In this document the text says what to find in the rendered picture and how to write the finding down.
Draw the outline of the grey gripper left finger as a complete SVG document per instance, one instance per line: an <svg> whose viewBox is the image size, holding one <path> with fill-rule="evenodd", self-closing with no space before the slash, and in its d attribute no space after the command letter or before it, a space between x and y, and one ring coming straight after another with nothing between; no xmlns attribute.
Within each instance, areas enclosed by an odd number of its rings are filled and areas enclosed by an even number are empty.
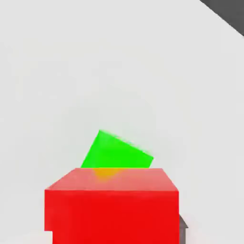
<svg viewBox="0 0 244 244"><path fill-rule="evenodd" d="M52 232L35 232L32 237L32 244L52 244Z"/></svg>

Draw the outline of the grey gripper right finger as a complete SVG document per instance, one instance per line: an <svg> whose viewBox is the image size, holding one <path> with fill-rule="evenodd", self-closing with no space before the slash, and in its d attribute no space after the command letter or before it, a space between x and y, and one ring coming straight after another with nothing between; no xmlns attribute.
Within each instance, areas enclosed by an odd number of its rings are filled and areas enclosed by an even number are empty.
<svg viewBox="0 0 244 244"><path fill-rule="evenodd" d="M180 217L179 221L179 244L186 244L186 229L188 229L188 226L184 219Z"/></svg>

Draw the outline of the small red cube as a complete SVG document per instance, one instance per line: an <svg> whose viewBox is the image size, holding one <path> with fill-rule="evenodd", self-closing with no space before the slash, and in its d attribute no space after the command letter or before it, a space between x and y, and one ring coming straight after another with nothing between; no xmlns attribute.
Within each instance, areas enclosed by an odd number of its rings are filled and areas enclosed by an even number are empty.
<svg viewBox="0 0 244 244"><path fill-rule="evenodd" d="M179 192L160 168L76 168L44 203L52 244L179 244Z"/></svg>

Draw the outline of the small green cube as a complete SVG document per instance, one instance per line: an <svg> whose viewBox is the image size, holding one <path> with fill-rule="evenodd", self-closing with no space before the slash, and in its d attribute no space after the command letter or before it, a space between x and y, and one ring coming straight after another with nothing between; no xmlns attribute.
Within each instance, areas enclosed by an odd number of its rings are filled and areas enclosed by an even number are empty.
<svg viewBox="0 0 244 244"><path fill-rule="evenodd" d="M103 130L99 130L82 168L149 168L153 156Z"/></svg>

